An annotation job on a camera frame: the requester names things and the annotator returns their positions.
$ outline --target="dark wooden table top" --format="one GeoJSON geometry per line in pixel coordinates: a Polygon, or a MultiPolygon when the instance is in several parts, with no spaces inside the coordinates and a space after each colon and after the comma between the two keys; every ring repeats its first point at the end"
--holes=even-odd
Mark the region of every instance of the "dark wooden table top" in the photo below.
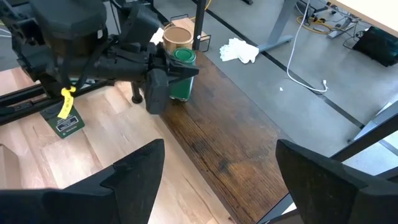
{"type": "Polygon", "coordinates": [[[201,52],[197,65],[191,98],[162,118],[234,220],[256,223],[287,193],[275,158],[287,136],[201,52]]]}

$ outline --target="gray metal desk frame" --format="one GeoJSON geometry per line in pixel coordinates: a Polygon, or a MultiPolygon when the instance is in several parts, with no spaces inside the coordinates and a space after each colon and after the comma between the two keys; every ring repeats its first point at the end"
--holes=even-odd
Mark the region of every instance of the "gray metal desk frame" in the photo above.
{"type": "Polygon", "coordinates": [[[294,10],[296,2],[297,0],[285,0],[282,10],[279,13],[278,20],[276,20],[274,28],[272,28],[271,34],[269,35],[268,41],[265,44],[257,46],[260,52],[277,47],[280,44],[290,42],[293,39],[292,35],[285,35],[283,37],[280,35],[285,29],[286,23],[294,10]]]}

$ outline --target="green container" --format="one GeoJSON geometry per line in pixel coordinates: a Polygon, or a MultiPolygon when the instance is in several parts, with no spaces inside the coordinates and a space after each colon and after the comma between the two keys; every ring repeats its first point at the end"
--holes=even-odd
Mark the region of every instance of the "green container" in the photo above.
{"type": "MultiPolygon", "coordinates": [[[[195,65],[197,56],[195,52],[188,48],[175,49],[173,56],[187,65],[195,65]]],[[[180,101],[187,101],[191,95],[193,77],[179,81],[170,87],[170,98],[180,101]]]]}

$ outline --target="yellow cable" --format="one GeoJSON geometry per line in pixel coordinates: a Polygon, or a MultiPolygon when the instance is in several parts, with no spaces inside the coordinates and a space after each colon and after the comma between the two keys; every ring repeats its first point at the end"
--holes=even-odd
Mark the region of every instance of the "yellow cable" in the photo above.
{"type": "MultiPolygon", "coordinates": [[[[306,28],[307,30],[309,30],[309,31],[311,31],[311,32],[314,32],[314,33],[316,33],[316,34],[327,35],[327,34],[330,34],[331,32],[333,32],[334,30],[337,29],[336,27],[333,27],[333,26],[328,25],[328,24],[326,24],[326,23],[324,23],[324,22],[321,22],[321,21],[316,21],[316,22],[314,22],[314,21],[313,21],[313,20],[314,20],[313,17],[311,17],[310,19],[312,20],[312,21],[309,22],[310,25],[321,25],[321,26],[324,26],[324,27],[326,27],[326,28],[329,29],[329,31],[324,31],[324,32],[322,32],[322,31],[317,31],[317,30],[315,30],[315,29],[312,29],[311,26],[307,26],[307,25],[304,25],[304,24],[303,24],[303,27],[304,27],[304,28],[306,28]]],[[[303,20],[303,16],[298,16],[298,18],[296,19],[296,21],[298,22],[298,24],[301,24],[302,20],[303,20]]]]}
{"type": "MultiPolygon", "coordinates": [[[[209,8],[211,2],[212,2],[212,0],[209,0],[209,2],[207,3],[207,5],[206,5],[206,7],[205,7],[205,11],[209,8]]],[[[164,30],[166,30],[171,24],[172,24],[171,22],[170,22],[169,24],[167,24],[167,25],[164,27],[164,30]]]]}

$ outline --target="metal rod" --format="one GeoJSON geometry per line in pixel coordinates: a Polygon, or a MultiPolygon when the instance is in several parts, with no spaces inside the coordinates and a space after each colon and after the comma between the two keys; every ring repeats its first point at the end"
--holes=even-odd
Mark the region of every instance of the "metal rod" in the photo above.
{"type": "Polygon", "coordinates": [[[206,0],[198,0],[197,15],[195,18],[195,29],[193,30],[193,50],[199,50],[203,19],[205,18],[206,0]]]}
{"type": "Polygon", "coordinates": [[[331,158],[343,162],[350,157],[353,157],[355,154],[367,149],[369,146],[372,146],[374,143],[384,139],[388,135],[396,132],[397,130],[398,114],[395,114],[391,118],[385,120],[385,122],[381,123],[379,126],[370,130],[364,136],[346,146],[344,149],[338,151],[331,158]]]}
{"type": "MultiPolygon", "coordinates": [[[[110,84],[111,84],[111,82],[109,82],[109,81],[101,81],[101,82],[92,84],[91,86],[88,86],[88,87],[78,90],[74,94],[74,97],[81,96],[85,93],[97,90],[101,87],[104,87],[104,86],[110,85],[110,84]]],[[[7,124],[12,121],[18,120],[20,118],[26,117],[28,115],[34,114],[36,112],[42,111],[49,106],[52,106],[52,105],[55,105],[56,103],[61,102],[62,100],[63,100],[63,98],[60,96],[60,97],[55,97],[55,98],[44,98],[44,99],[40,99],[40,100],[37,100],[34,102],[29,101],[29,102],[15,105],[13,107],[13,108],[17,108],[17,110],[15,110],[15,112],[13,112],[11,114],[7,114],[5,116],[0,116],[0,125],[7,124]]]]}
{"type": "Polygon", "coordinates": [[[140,84],[137,82],[131,82],[131,89],[132,89],[132,102],[133,103],[141,103],[142,102],[142,96],[139,92],[139,87],[140,84]]]}
{"type": "Polygon", "coordinates": [[[41,94],[44,94],[44,93],[45,92],[44,92],[42,85],[37,84],[34,86],[30,86],[30,87],[0,96],[0,106],[10,106],[10,105],[19,103],[21,101],[33,98],[35,96],[40,96],[41,94]]]}

